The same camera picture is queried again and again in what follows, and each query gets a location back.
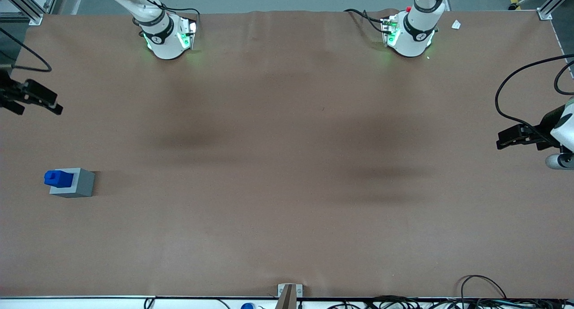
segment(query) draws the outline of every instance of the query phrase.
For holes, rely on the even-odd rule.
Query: gray block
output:
[[[82,168],[55,169],[74,174],[72,186],[69,188],[50,188],[50,194],[65,198],[92,197],[96,174]]]

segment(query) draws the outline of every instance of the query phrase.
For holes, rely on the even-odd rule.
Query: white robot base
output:
[[[197,23],[195,21],[189,21],[189,19],[179,17],[174,13],[168,13],[167,15],[172,19],[175,27],[163,43],[158,44],[153,37],[148,39],[145,33],[143,35],[148,43],[148,48],[153,51],[156,57],[164,60],[175,59],[184,53],[185,50],[193,49],[193,42],[197,32]]]
[[[425,49],[431,45],[432,37],[435,31],[430,35],[424,35],[424,41],[415,41],[404,28],[404,17],[406,11],[401,11],[397,15],[391,15],[388,19],[381,19],[381,28],[383,31],[389,31],[387,35],[383,33],[383,43],[385,47],[393,48],[396,53],[404,57],[416,57],[422,54]]]

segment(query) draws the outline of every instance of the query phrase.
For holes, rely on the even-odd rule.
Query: brown paper mat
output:
[[[0,111],[0,294],[454,296],[485,274],[512,297],[572,295],[572,173],[546,168],[554,151],[495,144],[513,125],[500,82],[561,54],[549,22],[445,13],[410,59],[347,13],[202,23],[174,61],[128,16],[29,29],[54,71],[13,75],[64,113]],[[503,109],[537,123],[564,104],[562,65],[519,74]],[[49,195],[43,173],[75,166],[97,172],[96,196]]]

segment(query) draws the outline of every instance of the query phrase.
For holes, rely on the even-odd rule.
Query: gray floor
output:
[[[348,8],[379,11],[388,7],[402,9],[412,5],[412,0],[162,0],[172,7],[195,7],[202,13],[245,13],[250,11],[307,10],[342,11]],[[535,9],[545,0],[533,0],[523,9]],[[70,14],[128,14],[113,0],[61,0],[58,13]],[[506,10],[510,0],[449,0],[453,11]],[[553,13],[553,23],[566,53],[574,52],[574,0],[567,0]],[[27,25],[24,23],[2,23],[2,27],[23,39]],[[0,38],[0,48],[12,57],[17,57],[18,45],[5,37]],[[0,63],[9,59],[0,56]]]

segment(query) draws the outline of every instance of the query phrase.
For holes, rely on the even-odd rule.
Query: white paper scrap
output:
[[[455,20],[455,23],[452,24],[452,27],[455,30],[458,30],[461,28],[461,23],[459,22],[459,20]]]

